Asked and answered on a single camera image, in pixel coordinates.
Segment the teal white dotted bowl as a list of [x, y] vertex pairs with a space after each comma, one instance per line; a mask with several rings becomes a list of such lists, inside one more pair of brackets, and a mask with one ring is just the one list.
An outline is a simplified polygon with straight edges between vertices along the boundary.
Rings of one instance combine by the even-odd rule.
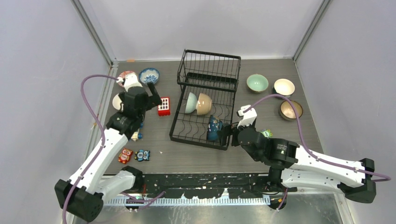
[[294, 94], [295, 90], [296, 88], [294, 83], [285, 78], [276, 80], [272, 87], [273, 94], [282, 95], [286, 98], [290, 98]]

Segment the blue zigzag pattern bowl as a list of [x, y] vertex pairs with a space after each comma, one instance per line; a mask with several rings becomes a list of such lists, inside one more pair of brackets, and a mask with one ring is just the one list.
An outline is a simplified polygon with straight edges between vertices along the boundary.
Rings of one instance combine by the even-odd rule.
[[125, 79], [126, 78], [126, 76], [127, 75], [130, 75], [130, 74], [136, 74], [134, 71], [131, 71], [131, 70], [127, 70], [127, 71], [124, 71], [124, 72], [122, 72], [122, 73], [120, 73], [119, 75], [118, 75], [118, 79]]

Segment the brown striped bowl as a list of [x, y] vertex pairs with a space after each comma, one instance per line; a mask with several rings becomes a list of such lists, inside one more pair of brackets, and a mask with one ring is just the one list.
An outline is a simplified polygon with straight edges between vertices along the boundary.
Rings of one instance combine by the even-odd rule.
[[297, 101], [292, 100], [291, 102], [292, 104], [284, 100], [279, 107], [279, 114], [285, 120], [296, 120], [297, 117], [301, 118], [304, 113], [303, 107]]

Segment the white blue floral bowl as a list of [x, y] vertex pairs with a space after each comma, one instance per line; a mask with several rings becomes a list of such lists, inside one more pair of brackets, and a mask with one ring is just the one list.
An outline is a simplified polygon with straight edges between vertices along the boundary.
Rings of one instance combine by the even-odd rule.
[[160, 72], [155, 68], [143, 69], [138, 75], [139, 81], [144, 85], [148, 85], [148, 83], [156, 84], [159, 77]]

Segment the beige plain bowl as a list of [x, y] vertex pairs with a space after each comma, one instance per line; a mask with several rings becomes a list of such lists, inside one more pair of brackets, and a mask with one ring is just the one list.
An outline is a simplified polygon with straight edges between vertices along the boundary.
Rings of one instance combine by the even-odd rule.
[[200, 93], [198, 96], [198, 102], [196, 106], [197, 115], [206, 115], [212, 109], [212, 99], [204, 94]]

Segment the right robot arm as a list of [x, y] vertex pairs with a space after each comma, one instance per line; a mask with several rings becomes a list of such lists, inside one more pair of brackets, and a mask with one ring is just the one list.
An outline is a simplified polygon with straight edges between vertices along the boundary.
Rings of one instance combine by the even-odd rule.
[[342, 193], [358, 203], [372, 203], [376, 196], [372, 159], [348, 161], [314, 154], [293, 141], [268, 138], [252, 126], [237, 128], [227, 124], [214, 131], [214, 136], [222, 146], [231, 136], [232, 146], [242, 147], [254, 161], [269, 166], [266, 183], [271, 191], [301, 187], [325, 189]]

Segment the black wire dish rack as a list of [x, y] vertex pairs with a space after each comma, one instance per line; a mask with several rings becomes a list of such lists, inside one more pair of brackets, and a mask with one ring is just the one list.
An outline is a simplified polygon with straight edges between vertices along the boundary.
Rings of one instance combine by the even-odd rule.
[[219, 137], [218, 131], [232, 123], [240, 66], [240, 56], [184, 50], [177, 70], [181, 94], [172, 141], [227, 150], [230, 137]]

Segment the light teal ribbed bowl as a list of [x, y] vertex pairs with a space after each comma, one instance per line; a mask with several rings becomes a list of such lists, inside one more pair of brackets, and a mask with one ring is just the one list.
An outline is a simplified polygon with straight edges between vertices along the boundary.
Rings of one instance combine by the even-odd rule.
[[185, 105], [185, 113], [192, 113], [196, 110], [198, 99], [196, 95], [192, 92], [189, 93], [187, 102]]

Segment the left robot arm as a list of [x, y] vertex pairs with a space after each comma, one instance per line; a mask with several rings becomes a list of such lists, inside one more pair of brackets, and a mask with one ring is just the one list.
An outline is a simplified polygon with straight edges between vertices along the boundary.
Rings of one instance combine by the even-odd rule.
[[91, 222], [100, 214], [105, 202], [129, 190], [142, 190], [142, 172], [125, 166], [118, 174], [101, 181], [113, 158], [141, 127], [146, 111], [161, 104], [161, 98], [153, 83], [148, 84], [149, 95], [140, 84], [130, 85], [121, 92], [120, 109], [100, 127], [101, 138], [80, 168], [68, 179], [58, 180], [55, 192], [62, 209], [63, 223], [66, 214], [73, 214], [86, 222]]

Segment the beige bowl with bird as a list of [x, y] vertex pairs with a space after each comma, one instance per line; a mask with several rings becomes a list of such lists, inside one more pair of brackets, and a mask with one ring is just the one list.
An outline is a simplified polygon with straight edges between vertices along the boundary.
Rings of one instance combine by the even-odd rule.
[[116, 109], [117, 111], [122, 111], [123, 110], [123, 102], [119, 96], [119, 94], [116, 94], [112, 100], [112, 105], [113, 108]]

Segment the dark blue glazed bowl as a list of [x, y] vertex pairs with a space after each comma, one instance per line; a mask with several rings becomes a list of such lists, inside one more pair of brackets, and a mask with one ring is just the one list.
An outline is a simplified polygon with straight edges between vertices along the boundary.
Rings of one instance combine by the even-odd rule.
[[217, 132], [220, 131], [222, 127], [223, 122], [220, 120], [220, 118], [211, 115], [209, 117], [206, 139], [208, 141], [218, 141], [219, 136]]

